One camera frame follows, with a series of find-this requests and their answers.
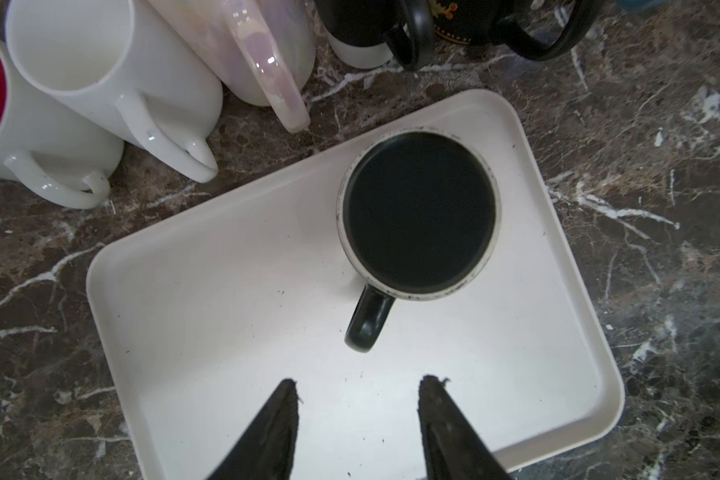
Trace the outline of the white ribbed mug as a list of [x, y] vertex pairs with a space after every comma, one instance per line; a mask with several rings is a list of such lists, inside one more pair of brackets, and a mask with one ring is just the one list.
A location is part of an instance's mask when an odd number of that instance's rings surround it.
[[218, 174], [217, 76], [145, 1], [9, 3], [6, 43], [39, 90], [180, 174]]

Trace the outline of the black skull mug red inside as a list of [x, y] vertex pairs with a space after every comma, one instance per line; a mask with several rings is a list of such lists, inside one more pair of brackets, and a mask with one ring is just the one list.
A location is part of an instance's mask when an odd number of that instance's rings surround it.
[[431, 1], [435, 32], [452, 43], [467, 46], [505, 45], [532, 61], [557, 58], [575, 47], [587, 34], [602, 9], [597, 0], [575, 0], [562, 32], [551, 43], [537, 40], [521, 24], [531, 10], [529, 1]]

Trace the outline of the blue butterfly mug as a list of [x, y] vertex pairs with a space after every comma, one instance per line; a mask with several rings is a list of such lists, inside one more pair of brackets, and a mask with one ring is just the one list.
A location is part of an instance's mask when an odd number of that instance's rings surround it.
[[643, 13], [658, 8], [667, 0], [615, 0], [616, 5], [627, 13]]

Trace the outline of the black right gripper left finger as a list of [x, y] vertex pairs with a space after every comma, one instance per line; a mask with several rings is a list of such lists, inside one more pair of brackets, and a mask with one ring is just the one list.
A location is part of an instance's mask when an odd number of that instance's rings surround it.
[[296, 382], [283, 379], [208, 479], [289, 479], [298, 433]]

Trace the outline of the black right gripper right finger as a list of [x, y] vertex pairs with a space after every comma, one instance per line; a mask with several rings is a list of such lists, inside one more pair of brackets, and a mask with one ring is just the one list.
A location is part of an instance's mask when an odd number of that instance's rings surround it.
[[419, 384], [418, 414], [428, 479], [511, 479], [435, 376]]

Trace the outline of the cream white mug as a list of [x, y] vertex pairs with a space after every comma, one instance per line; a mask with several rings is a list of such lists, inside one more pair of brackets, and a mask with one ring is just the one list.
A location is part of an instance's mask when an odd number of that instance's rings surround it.
[[0, 41], [0, 179], [91, 209], [108, 199], [123, 150], [122, 139], [28, 83]]

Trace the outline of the pink ceramic mug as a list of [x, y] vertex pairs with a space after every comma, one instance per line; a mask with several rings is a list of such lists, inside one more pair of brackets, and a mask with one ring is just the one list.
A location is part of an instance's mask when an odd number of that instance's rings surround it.
[[301, 90], [316, 59], [303, 1], [153, 1], [151, 6], [244, 102], [290, 133], [310, 116]]

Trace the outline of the black and white mug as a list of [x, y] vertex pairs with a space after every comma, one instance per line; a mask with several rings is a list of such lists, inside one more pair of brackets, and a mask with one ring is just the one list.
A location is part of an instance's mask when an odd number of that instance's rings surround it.
[[358, 69], [394, 58], [407, 71], [430, 63], [434, 24], [426, 0], [316, 0], [336, 56]]

